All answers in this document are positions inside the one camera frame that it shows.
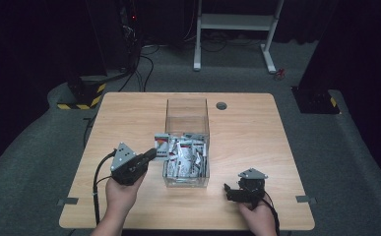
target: transparent container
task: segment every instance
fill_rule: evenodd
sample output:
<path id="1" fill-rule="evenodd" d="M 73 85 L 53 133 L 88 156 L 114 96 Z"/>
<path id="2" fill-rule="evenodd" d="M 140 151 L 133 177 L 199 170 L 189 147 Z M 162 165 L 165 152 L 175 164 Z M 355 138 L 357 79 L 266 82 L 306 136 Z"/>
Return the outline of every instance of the transparent container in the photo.
<path id="1" fill-rule="evenodd" d="M 181 188 L 206 188 L 209 182 L 209 116 L 206 98 L 193 99 L 169 99 L 166 107 L 165 132 L 171 137 L 192 140 L 195 144 L 203 143 L 203 151 L 200 149 L 196 154 L 195 144 L 190 147 L 193 149 L 192 170 L 199 168 L 198 174 L 182 176 L 180 174 L 171 175 L 168 168 L 173 161 L 164 162 L 162 176 L 166 187 Z M 179 170 L 180 161 L 175 167 Z"/>

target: clear plastic box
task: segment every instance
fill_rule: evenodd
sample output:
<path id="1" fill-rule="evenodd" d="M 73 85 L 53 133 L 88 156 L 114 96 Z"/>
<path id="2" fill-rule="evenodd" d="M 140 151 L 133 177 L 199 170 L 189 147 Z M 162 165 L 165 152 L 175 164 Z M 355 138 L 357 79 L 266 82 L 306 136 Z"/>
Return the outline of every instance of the clear plastic box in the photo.
<path id="1" fill-rule="evenodd" d="M 167 174 L 168 162 L 164 162 L 162 176 L 166 187 L 206 188 L 209 182 L 209 116 L 206 98 L 169 99 L 166 107 L 165 132 L 174 137 L 192 137 L 203 140 L 203 165 L 197 176 L 180 176 Z"/>

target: gray carpet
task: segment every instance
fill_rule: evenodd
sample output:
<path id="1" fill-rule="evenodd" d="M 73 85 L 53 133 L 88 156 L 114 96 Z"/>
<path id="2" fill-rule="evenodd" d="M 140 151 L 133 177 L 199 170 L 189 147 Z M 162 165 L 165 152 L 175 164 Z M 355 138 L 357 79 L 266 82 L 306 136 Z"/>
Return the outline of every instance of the gray carpet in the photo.
<path id="1" fill-rule="evenodd" d="M 147 91 L 268 92 L 276 100 L 316 227 L 292 235 L 381 235 L 381 171 L 349 116 L 339 91 L 330 94 L 342 114 L 301 114 L 290 87 L 297 86 L 316 43 L 273 43 L 271 53 L 286 78 L 267 73 L 258 44 L 228 46 L 202 52 L 202 70 L 193 72 L 193 50 L 156 47 L 143 50 L 155 64 Z M 204 43 L 209 50 L 217 44 Z M 151 69 L 141 59 L 145 78 Z M 107 84 L 104 92 L 118 91 L 126 79 Z M 84 149 L 87 121 L 98 111 L 59 110 L 56 102 L 66 85 L 49 93 L 49 110 L 28 126 L 0 157 L 0 235 L 88 235 L 59 226 L 67 197 Z M 123 91 L 138 91 L 137 77 Z M 241 235 L 241 232 L 125 231 L 125 235 Z"/>

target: wooden tabletop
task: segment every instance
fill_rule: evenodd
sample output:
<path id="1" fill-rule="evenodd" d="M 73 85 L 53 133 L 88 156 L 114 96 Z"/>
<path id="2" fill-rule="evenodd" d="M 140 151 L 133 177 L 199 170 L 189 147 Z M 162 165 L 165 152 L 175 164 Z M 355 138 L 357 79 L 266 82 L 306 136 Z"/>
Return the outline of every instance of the wooden tabletop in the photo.
<path id="1" fill-rule="evenodd" d="M 154 147 L 165 129 L 166 104 L 174 98 L 206 98 L 210 127 L 210 180 L 207 188 L 166 188 L 162 162 L 150 162 L 125 228 L 245 230 L 236 203 L 226 199 L 223 184 L 238 189 L 237 176 L 253 167 L 269 176 L 265 189 L 279 214 L 281 230 L 310 230 L 308 203 L 298 203 L 303 186 L 272 95 L 267 93 L 109 92 L 103 100 L 60 218 L 64 228 L 94 228 L 92 186 L 100 161 L 125 143 L 136 153 Z M 218 102 L 226 110 L 216 108 Z M 109 159 L 99 179 L 110 174 Z M 105 213 L 105 181 L 98 185 L 100 216 Z"/>

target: hand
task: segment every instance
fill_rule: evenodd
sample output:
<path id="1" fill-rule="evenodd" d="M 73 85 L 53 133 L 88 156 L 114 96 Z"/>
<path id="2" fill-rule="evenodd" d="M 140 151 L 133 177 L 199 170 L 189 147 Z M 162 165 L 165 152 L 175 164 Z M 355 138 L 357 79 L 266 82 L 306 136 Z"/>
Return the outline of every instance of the hand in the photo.
<path id="1" fill-rule="evenodd" d="M 137 200 L 138 189 L 145 178 L 145 173 L 132 186 L 119 185 L 110 178 L 106 183 L 107 209 L 103 219 L 92 235 L 121 235 L 126 216 Z"/>
<path id="2" fill-rule="evenodd" d="M 239 211 L 245 218 L 249 229 L 256 236 L 276 236 L 276 222 L 270 208 L 260 201 L 257 207 L 250 209 L 249 206 L 243 203 L 238 203 Z"/>

